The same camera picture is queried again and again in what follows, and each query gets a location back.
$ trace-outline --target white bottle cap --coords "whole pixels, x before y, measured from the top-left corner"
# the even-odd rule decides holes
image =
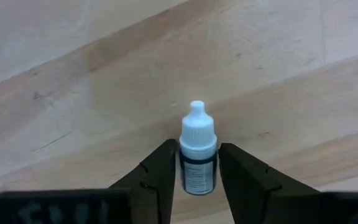
[[[190,103],[190,113],[182,119],[181,151],[189,159],[208,159],[216,152],[214,119],[206,114],[204,102]]]

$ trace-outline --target wooden table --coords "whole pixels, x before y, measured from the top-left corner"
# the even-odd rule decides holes
[[[358,190],[358,0],[192,0],[1,82],[0,191],[107,187],[194,99],[221,142]],[[221,184],[178,179],[172,220],[232,222]]]

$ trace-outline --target dropper bottle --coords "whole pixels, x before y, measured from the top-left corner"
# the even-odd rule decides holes
[[[192,195],[211,193],[216,185],[216,135],[204,102],[190,103],[190,113],[182,119],[179,143],[183,188]]]

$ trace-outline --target bottle label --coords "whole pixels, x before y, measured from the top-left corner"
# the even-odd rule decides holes
[[[183,188],[193,195],[212,192],[216,180],[216,154],[203,161],[195,161],[181,154]]]

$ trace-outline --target small plastic bottle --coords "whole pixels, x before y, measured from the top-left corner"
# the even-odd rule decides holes
[[[190,103],[190,113],[182,119],[179,143],[183,188],[192,195],[211,193],[216,185],[216,135],[204,102]]]

